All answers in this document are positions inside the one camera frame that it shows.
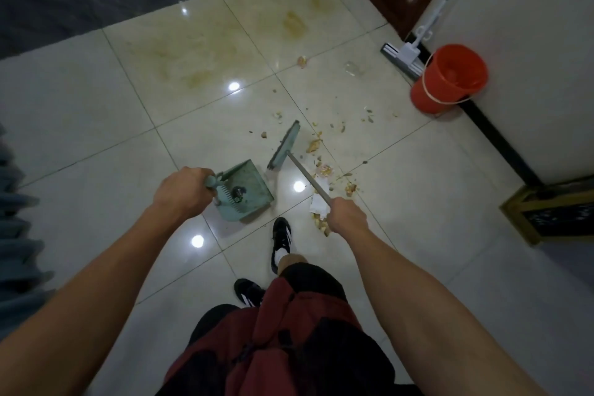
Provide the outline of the green dustpan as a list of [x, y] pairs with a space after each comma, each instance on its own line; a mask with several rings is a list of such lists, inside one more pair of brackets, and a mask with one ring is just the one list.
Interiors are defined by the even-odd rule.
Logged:
[[229, 222], [251, 216], [275, 200], [252, 160], [209, 177], [206, 186], [216, 192], [217, 210], [222, 219]]

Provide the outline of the person's left forearm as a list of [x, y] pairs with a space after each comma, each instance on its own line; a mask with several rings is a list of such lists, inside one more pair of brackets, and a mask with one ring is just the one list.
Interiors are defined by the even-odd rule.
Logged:
[[165, 244], [204, 209], [151, 204], [124, 235], [0, 341], [0, 396], [84, 394]]

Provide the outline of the white sponge mop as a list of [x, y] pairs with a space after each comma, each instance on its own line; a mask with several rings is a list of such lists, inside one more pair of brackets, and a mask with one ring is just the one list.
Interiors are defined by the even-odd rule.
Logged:
[[425, 68], [431, 60], [431, 53], [427, 55], [427, 49], [423, 42], [427, 42], [433, 35], [432, 28], [437, 24], [442, 16], [445, 7], [450, 0], [439, 0], [431, 14], [421, 22], [417, 29], [407, 36], [407, 39], [400, 47], [386, 42], [380, 49], [380, 53], [394, 66], [398, 71], [415, 83], [422, 77]]

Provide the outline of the black and white shoe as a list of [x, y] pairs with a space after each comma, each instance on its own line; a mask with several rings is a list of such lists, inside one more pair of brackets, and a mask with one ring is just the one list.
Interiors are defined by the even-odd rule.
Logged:
[[292, 230], [288, 221], [283, 217], [278, 217], [274, 220], [273, 227], [272, 227], [272, 240], [273, 240], [273, 248], [271, 252], [271, 270], [274, 273], [273, 265], [272, 265], [272, 254], [273, 250], [277, 248], [286, 248], [291, 252], [291, 245], [292, 245]]
[[234, 291], [239, 301], [250, 308], [260, 307], [265, 295], [265, 289], [246, 278], [235, 281]]

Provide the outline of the orange plastic bucket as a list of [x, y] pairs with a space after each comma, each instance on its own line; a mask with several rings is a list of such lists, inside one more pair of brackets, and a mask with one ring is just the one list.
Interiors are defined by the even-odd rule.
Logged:
[[481, 92], [488, 80], [488, 67], [477, 52], [462, 44], [447, 44], [431, 56], [412, 85], [410, 99], [421, 113], [440, 115]]

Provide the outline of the green broom with metal handle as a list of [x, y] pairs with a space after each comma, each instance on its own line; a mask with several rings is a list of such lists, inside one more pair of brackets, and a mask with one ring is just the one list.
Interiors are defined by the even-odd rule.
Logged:
[[285, 160], [287, 158], [289, 158], [293, 162], [293, 164], [297, 167], [297, 169], [300, 170], [300, 172], [303, 174], [303, 176], [308, 180], [308, 182], [310, 182], [310, 184], [317, 191], [317, 193], [322, 197], [324, 202], [330, 207], [332, 204], [331, 197], [319, 185], [319, 183], [316, 182], [315, 178], [312, 177], [312, 175], [310, 175], [308, 173], [308, 171], [301, 165], [299, 160], [297, 158], [295, 158], [295, 156], [292, 153], [292, 148], [296, 141], [296, 138], [298, 137], [300, 128], [301, 128], [301, 125], [300, 125], [299, 120], [295, 120], [293, 122], [293, 124], [291, 125], [291, 127], [285, 133], [283, 139], [280, 141], [280, 144], [279, 144], [277, 150], [275, 150], [271, 160], [267, 164], [267, 170], [269, 170], [269, 171], [279, 170], [282, 167]]

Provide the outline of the red and black shorts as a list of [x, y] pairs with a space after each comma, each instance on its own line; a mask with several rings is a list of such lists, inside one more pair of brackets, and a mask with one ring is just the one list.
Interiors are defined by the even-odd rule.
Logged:
[[424, 395], [396, 383], [338, 280], [301, 263], [271, 281], [260, 307], [205, 313], [156, 396]]

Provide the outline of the person's left hand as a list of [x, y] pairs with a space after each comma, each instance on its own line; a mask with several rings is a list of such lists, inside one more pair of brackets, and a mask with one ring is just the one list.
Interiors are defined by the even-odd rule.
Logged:
[[209, 168], [182, 167], [162, 181], [150, 210], [176, 224], [202, 214], [215, 197], [214, 190], [206, 186], [211, 176], [214, 172]]

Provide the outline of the person's right hand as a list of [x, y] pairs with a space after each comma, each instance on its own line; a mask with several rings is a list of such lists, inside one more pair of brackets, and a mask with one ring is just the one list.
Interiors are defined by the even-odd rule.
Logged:
[[350, 199], [346, 199], [345, 221], [343, 235], [339, 236], [347, 242], [351, 242], [353, 238], [364, 235], [369, 231], [366, 214]]

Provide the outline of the pile of food scraps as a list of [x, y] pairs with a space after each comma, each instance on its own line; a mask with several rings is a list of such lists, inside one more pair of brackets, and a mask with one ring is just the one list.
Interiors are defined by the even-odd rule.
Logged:
[[235, 145], [242, 159], [251, 158], [264, 180], [271, 188], [275, 201], [241, 221], [237, 232], [228, 231], [226, 245], [230, 246], [253, 233], [275, 216], [290, 210], [311, 197], [313, 187], [301, 175], [290, 159], [280, 171], [267, 171], [280, 141], [295, 120], [300, 123], [292, 152], [309, 174], [323, 167], [321, 177], [329, 174], [328, 181], [336, 182], [333, 194], [345, 197], [347, 172], [370, 161], [371, 157], [394, 144], [401, 135], [401, 116], [392, 108], [364, 107], [358, 104], [339, 103], [337, 108], [322, 109], [321, 113], [310, 107], [301, 111], [290, 98], [274, 98], [271, 104], [252, 101], [239, 109], [236, 116], [237, 138]]

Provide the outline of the wooden framed board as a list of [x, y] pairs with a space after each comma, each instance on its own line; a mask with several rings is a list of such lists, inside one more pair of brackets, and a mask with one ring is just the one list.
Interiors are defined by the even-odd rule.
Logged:
[[542, 187], [523, 187], [500, 205], [523, 240], [594, 243], [594, 175]]

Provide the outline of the person's right forearm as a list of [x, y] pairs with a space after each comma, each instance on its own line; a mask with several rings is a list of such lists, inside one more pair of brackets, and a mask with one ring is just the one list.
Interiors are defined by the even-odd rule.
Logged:
[[365, 225], [339, 233], [382, 329], [426, 396], [547, 396], [432, 275]]

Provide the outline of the black and white left shoe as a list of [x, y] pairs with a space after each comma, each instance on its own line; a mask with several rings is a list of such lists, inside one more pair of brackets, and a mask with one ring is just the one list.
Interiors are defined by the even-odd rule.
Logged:
[[235, 281], [234, 291], [239, 301], [250, 308], [260, 307], [265, 295], [265, 289], [246, 278]]

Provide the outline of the black and white right shoe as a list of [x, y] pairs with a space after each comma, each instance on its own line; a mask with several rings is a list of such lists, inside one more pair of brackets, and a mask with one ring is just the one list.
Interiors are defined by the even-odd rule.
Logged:
[[273, 265], [272, 265], [272, 254], [273, 250], [277, 248], [286, 248], [291, 252], [291, 245], [292, 245], [292, 230], [288, 221], [283, 217], [278, 217], [274, 220], [273, 227], [272, 227], [272, 240], [273, 240], [273, 248], [271, 252], [271, 270], [274, 273]]

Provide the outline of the white crumpled paper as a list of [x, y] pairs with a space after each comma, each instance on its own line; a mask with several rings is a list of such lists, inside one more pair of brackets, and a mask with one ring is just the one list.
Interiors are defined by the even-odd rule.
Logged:
[[[327, 178], [315, 176], [314, 180], [327, 195], [330, 195], [331, 189]], [[314, 194], [312, 195], [309, 211], [315, 215], [319, 215], [320, 220], [325, 220], [330, 213], [330, 206], [325, 202], [317, 189], [314, 190]]]

